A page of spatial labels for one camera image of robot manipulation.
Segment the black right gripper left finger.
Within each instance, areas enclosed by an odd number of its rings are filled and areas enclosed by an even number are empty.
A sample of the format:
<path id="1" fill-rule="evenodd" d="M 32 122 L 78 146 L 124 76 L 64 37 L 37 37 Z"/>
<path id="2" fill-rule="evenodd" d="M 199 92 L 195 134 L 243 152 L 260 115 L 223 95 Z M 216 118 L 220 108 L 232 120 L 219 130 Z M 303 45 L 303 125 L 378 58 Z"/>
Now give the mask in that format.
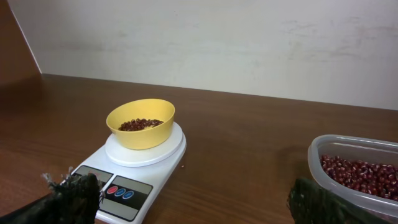
<path id="1" fill-rule="evenodd" d="M 53 181 L 43 173 L 50 193 L 1 217 L 1 224 L 79 224 L 94 223 L 104 199 L 101 182 L 92 174 L 73 175 L 72 167 Z"/>

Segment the pale yellow plastic bowl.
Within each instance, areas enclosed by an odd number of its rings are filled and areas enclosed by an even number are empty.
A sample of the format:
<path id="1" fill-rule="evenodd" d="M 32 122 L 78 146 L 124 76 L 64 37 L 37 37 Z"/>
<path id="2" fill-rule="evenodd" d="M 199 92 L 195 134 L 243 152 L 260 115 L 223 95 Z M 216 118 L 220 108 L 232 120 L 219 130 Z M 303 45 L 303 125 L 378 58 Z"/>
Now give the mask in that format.
<path id="1" fill-rule="evenodd" d="M 171 102 L 149 98 L 128 102 L 112 110 L 106 118 L 106 124 L 120 145 L 128 149 L 142 150 L 158 146 L 170 137 L 174 115 L 175 107 Z M 156 119 L 162 123 L 137 131 L 120 130 L 123 123 L 137 118 L 147 121 Z"/>

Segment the red adzuki beans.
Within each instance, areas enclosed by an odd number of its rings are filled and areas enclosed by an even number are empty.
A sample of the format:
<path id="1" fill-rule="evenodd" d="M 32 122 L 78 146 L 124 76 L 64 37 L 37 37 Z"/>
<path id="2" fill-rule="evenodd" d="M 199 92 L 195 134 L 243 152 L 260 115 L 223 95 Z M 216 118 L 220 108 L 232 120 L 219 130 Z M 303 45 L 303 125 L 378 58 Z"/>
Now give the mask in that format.
<path id="1" fill-rule="evenodd" d="M 329 177 L 349 189 L 397 200 L 397 167 L 392 164 L 370 164 L 325 154 L 320 164 Z"/>

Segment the white digital kitchen scale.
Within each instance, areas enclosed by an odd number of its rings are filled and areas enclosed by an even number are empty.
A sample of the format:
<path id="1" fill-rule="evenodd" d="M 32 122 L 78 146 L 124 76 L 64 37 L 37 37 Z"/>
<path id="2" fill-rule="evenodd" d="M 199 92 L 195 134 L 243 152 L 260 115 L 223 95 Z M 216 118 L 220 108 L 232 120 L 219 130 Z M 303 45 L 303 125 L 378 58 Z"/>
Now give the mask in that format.
<path id="1" fill-rule="evenodd" d="M 166 141 L 150 149 L 127 149 L 111 134 L 73 175 L 92 173 L 100 181 L 104 199 L 96 212 L 97 219 L 108 223 L 142 223 L 183 157 L 186 145 L 177 123 Z"/>

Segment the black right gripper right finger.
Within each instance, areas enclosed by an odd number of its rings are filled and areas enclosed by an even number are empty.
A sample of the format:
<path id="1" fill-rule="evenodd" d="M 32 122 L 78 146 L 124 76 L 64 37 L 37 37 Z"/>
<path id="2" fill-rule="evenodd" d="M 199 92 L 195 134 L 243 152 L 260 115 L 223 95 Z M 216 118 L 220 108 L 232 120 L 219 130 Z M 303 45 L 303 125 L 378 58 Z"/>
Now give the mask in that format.
<path id="1" fill-rule="evenodd" d="M 388 224 L 305 178 L 295 180 L 287 206 L 295 224 Z"/>

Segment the red beans in bowl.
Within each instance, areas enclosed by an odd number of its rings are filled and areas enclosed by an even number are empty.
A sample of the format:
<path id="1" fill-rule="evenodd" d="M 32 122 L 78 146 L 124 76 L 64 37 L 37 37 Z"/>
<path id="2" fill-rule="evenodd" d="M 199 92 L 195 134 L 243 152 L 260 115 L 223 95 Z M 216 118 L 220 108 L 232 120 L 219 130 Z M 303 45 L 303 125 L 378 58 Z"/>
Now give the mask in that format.
<path id="1" fill-rule="evenodd" d="M 141 131 L 149 128 L 154 128 L 163 121 L 158 119 L 132 119 L 130 121 L 124 122 L 118 128 L 119 131 Z"/>

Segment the clear plastic food container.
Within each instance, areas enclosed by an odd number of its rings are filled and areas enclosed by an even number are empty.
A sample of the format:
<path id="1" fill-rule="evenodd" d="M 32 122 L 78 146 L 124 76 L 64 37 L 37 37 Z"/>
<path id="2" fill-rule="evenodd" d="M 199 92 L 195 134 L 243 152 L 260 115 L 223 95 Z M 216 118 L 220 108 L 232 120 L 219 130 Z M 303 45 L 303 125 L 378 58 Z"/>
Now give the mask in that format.
<path id="1" fill-rule="evenodd" d="M 312 177 L 323 188 L 397 223 L 397 143 L 322 135 L 308 148 Z"/>

